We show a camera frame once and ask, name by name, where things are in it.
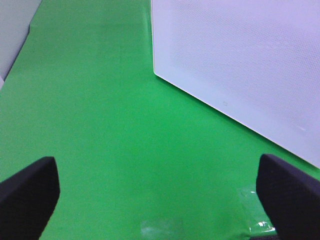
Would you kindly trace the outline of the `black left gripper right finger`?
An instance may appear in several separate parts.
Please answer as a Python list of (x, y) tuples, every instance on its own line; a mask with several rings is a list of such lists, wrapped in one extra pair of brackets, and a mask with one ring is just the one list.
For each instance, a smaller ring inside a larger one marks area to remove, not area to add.
[(319, 180), (273, 154), (263, 154), (256, 193), (281, 240), (320, 238)]

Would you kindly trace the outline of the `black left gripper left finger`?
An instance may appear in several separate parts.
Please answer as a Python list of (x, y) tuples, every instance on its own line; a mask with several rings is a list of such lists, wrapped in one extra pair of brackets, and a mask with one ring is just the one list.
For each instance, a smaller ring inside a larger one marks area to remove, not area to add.
[(0, 183), (0, 238), (38, 240), (60, 197), (53, 156), (42, 157)]

